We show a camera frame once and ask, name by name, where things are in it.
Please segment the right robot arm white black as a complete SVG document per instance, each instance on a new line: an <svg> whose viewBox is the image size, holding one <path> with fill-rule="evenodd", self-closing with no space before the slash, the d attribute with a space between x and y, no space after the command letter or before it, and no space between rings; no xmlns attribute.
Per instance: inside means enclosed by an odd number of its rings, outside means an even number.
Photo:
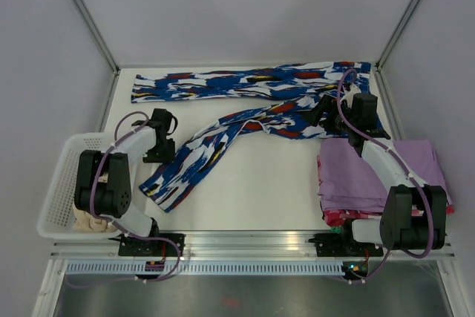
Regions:
<svg viewBox="0 0 475 317"><path fill-rule="evenodd" d="M378 126L377 98L356 94L351 106L324 95L311 122L334 133L318 155L319 194L323 210L370 212L382 208L380 221L358 218L338 236L341 251L354 255L365 243L424 255L445 242L446 192L413 173Z"/></svg>

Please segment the blue patterned trousers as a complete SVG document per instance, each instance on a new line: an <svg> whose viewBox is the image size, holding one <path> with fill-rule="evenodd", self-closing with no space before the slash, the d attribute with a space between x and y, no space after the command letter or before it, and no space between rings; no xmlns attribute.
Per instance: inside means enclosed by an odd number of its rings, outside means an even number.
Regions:
<svg viewBox="0 0 475 317"><path fill-rule="evenodd" d="M164 212L177 208L217 165L233 142L262 131L290 140L327 139L336 134L304 119L325 97L352 89L370 92L369 62L316 62L249 70L167 73L157 79L138 74L133 103L196 99L255 98L271 103L227 114L187 139L172 163L162 164L140 191Z"/></svg>

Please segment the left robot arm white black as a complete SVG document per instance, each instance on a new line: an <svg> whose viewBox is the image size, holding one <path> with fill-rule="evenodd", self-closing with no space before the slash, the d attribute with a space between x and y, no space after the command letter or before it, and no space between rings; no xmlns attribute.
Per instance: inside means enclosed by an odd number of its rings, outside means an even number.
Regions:
<svg viewBox="0 0 475 317"><path fill-rule="evenodd" d="M162 238L155 219L132 203L132 166L171 163L175 142L169 136L177 118L166 109L151 115L142 111L126 114L116 125L105 150L85 150L79 156L73 199L74 229L87 233L120 232L135 238L145 255L156 254Z"/></svg>

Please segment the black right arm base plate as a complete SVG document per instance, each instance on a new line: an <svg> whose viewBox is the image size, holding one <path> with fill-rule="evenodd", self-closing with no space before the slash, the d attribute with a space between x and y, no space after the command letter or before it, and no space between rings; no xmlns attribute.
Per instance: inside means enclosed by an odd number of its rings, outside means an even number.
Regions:
<svg viewBox="0 0 475 317"><path fill-rule="evenodd" d="M309 244L315 247L318 257L366 258L382 257L382 248L375 244L359 243L336 233L318 233L313 235Z"/></svg>

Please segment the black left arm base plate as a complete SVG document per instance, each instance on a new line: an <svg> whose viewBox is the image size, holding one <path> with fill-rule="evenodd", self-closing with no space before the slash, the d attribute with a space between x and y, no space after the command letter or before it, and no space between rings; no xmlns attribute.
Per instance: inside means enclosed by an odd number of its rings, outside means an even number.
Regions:
<svg viewBox="0 0 475 317"><path fill-rule="evenodd" d="M178 233L162 233L161 238L169 239L174 242L183 252L185 246L185 235ZM176 249L164 241L144 241L137 238L126 238L124 235L120 237L119 256L124 257L177 257Z"/></svg>

